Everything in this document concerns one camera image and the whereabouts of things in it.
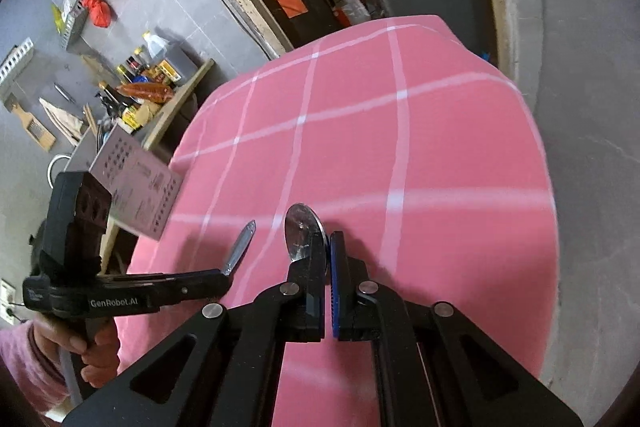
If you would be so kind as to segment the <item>person's left hand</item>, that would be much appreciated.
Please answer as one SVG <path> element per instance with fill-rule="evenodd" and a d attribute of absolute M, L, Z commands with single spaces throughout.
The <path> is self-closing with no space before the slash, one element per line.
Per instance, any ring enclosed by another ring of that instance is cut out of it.
<path fill-rule="evenodd" d="M 120 342 L 113 319 L 104 320 L 93 338 L 85 340 L 60 322 L 38 315 L 34 338 L 37 348 L 57 369 L 62 369 L 62 350 L 79 355 L 84 365 L 81 377 L 93 388 L 101 388 L 117 376 Z"/>

